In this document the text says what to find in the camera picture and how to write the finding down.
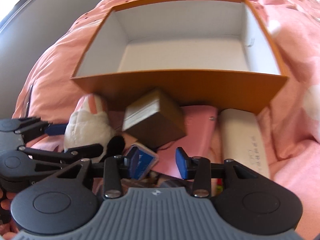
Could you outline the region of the person's left hand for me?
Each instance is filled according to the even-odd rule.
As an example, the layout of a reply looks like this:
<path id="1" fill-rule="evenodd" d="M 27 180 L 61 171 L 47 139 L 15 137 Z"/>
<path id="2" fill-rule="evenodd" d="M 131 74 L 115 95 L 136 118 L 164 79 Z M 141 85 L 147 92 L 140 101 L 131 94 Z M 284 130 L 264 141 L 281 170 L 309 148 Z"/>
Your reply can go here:
<path id="1" fill-rule="evenodd" d="M 1 189 L 1 239 L 13 239 L 17 235 L 17 227 L 11 218 L 10 206 L 16 193 Z"/>

